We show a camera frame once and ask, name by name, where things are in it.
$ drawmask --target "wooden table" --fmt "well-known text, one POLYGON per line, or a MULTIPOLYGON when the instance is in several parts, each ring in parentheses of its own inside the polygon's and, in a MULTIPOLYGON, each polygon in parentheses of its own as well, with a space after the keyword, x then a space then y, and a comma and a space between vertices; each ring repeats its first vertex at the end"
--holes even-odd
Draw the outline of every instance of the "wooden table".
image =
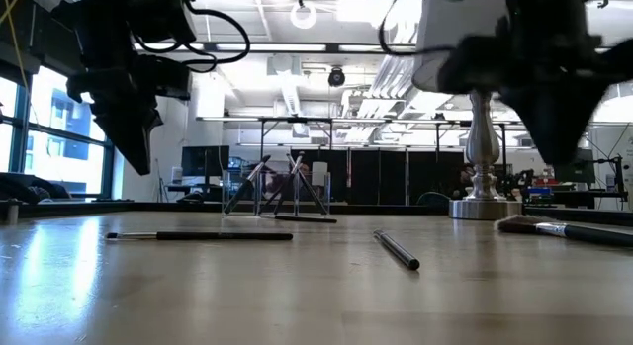
POLYGON ((633 251, 440 216, 124 213, 0 228, 1 344, 633 344, 633 251), (401 267, 382 228, 421 262, 401 267), (292 231, 112 242, 108 231, 292 231))

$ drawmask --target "window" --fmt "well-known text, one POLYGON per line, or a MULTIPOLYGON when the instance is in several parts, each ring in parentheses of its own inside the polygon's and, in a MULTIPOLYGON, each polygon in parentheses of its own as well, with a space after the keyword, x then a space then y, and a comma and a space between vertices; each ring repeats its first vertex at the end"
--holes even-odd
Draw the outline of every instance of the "window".
POLYGON ((0 124, 0 172, 9 171, 12 139, 13 127, 8 124, 0 124))
POLYGON ((70 193, 100 194, 104 147, 29 131, 25 173, 64 186, 70 193))
POLYGON ((0 78, 0 111, 5 117, 15 117, 18 85, 10 80, 0 78))
POLYGON ((29 122, 80 134, 99 141, 106 136, 94 122, 87 103, 79 104, 66 95, 67 78, 48 68, 33 76, 29 122))

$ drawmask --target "window frame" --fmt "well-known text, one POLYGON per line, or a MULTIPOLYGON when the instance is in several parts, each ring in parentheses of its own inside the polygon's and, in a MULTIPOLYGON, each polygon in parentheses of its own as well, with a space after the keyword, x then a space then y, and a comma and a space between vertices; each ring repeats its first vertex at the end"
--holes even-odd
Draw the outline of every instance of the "window frame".
POLYGON ((29 140, 29 131, 37 131, 47 133, 50 137, 61 137, 67 140, 73 140, 83 142, 87 144, 95 144, 102 146, 104 149, 103 169, 101 176, 101 193, 99 194, 79 194, 73 193, 72 197, 77 199, 84 198, 112 198, 112 178, 114 174, 114 158, 115 147, 112 142, 106 137, 105 141, 93 139, 78 133, 64 131, 62 129, 54 129, 50 127, 40 126, 38 124, 30 123, 29 116, 31 115, 31 102, 29 100, 30 93, 33 92, 33 75, 27 75, 27 83, 31 87, 32 92, 27 92, 27 89, 18 83, 17 95, 16 95, 16 107, 14 117, 4 117, 3 124, 9 124, 13 126, 13 140, 11 144, 11 151, 9 157, 9 172, 24 173, 27 159, 27 147, 29 140))

